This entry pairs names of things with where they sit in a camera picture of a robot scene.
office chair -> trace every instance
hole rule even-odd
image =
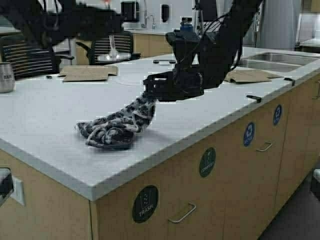
[[[0,38],[0,54],[3,62],[9,62],[16,80],[60,72],[61,59],[73,60],[73,56],[55,54],[52,47],[36,48],[25,42],[22,34]]]
[[[138,60],[141,57],[141,53],[134,52],[134,37],[131,32],[124,31],[114,35],[115,47],[120,53],[129,53],[131,58],[127,61]],[[82,42],[76,42],[76,44],[82,47],[86,51],[86,56],[90,65],[109,65],[115,62],[101,62],[98,61],[98,56],[108,54],[110,52],[110,39],[109,37],[100,38],[91,42],[91,47],[83,44]]]

cardboard sheet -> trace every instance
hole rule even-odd
[[[60,77],[65,76],[63,82],[106,81],[108,76],[118,75],[116,66],[72,65],[65,66]]]
[[[225,81],[236,84],[271,82],[272,79],[283,78],[283,76],[271,74],[266,71],[253,70],[233,70],[229,72]]]

stainless steel sink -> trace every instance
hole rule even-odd
[[[263,54],[259,54],[259,55],[255,55],[255,56],[251,56],[251,57],[246,57],[245,59],[305,66],[305,65],[310,64],[316,60],[319,60],[320,58],[301,56],[301,55],[290,55],[290,54],[279,54],[279,53],[266,52]]]
[[[301,65],[286,64],[272,61],[260,61],[245,58],[240,60],[238,67],[288,73],[300,68]]]

mesh chair back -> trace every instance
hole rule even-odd
[[[122,33],[117,33],[114,35],[114,42],[116,50],[119,53],[129,53],[134,52],[134,37],[131,32],[124,31]],[[91,56],[89,59],[90,65],[106,65],[105,62],[99,62],[98,56],[108,54],[111,50],[109,37],[100,38],[98,40],[92,41],[91,44]]]
[[[59,73],[53,49],[31,46],[21,34],[0,38],[0,53],[3,62],[11,63],[16,79]]]

compost sticker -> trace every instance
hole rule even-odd
[[[251,122],[245,129],[244,136],[243,136],[243,145],[245,147],[250,146],[254,137],[255,137],[255,124]]]
[[[133,220],[138,223],[144,223],[155,212],[159,199],[159,192],[155,186],[145,187],[136,197],[132,209]]]
[[[274,111],[273,115],[273,125],[276,126],[280,122],[282,116],[282,106],[278,105]]]
[[[216,163],[216,150],[214,148],[209,148],[205,153],[203,154],[200,166],[199,166],[199,173],[200,176],[205,178],[207,177],[212,169],[214,169]]]

